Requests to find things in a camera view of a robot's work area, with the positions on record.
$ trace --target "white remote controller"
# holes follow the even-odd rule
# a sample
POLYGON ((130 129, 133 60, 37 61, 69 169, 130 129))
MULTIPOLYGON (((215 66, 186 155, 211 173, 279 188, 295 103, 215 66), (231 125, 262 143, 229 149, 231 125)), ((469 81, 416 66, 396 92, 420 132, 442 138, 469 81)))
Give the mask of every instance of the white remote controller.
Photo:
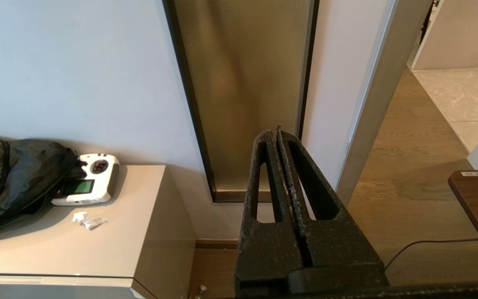
POLYGON ((64 182, 51 203, 55 206, 84 206, 105 203, 112 198, 119 175, 119 161, 107 154, 79 157, 86 177, 64 182))

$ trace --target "black clamp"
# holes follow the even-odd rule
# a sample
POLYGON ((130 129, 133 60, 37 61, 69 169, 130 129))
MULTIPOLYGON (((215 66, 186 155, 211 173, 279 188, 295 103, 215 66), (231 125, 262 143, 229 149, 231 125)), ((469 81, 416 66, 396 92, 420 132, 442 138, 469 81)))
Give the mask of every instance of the black clamp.
POLYGON ((276 140, 267 130, 254 141, 237 249, 236 297, 389 285, 383 262, 307 150, 280 127, 276 140), (267 163, 274 223, 256 219, 263 163, 267 163), (302 186, 315 220, 307 211, 302 186))

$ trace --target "baseboard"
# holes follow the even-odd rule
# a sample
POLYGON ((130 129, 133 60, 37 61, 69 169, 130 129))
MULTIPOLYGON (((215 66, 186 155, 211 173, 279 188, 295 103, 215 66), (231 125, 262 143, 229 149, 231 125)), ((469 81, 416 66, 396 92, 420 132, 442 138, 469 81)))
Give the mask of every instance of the baseboard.
POLYGON ((197 240, 198 249, 237 249, 237 240, 197 240))

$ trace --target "cabinet top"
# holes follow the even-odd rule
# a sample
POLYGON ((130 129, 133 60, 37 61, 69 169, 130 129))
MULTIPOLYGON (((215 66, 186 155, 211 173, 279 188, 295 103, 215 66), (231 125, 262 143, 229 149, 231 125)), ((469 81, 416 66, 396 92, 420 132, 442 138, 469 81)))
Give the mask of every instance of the cabinet top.
POLYGON ((0 274, 132 277, 164 172, 165 165, 121 166, 109 202, 50 206, 0 229, 0 274), (89 231, 72 222, 80 211, 106 222, 89 231))

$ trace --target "drawer handle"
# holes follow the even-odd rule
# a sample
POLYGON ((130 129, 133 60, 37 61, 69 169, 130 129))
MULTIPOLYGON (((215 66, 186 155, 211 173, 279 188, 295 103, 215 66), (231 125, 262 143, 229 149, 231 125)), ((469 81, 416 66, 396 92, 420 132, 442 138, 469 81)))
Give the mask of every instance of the drawer handle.
POLYGON ((3 276, 0 284, 41 284, 41 277, 3 276))

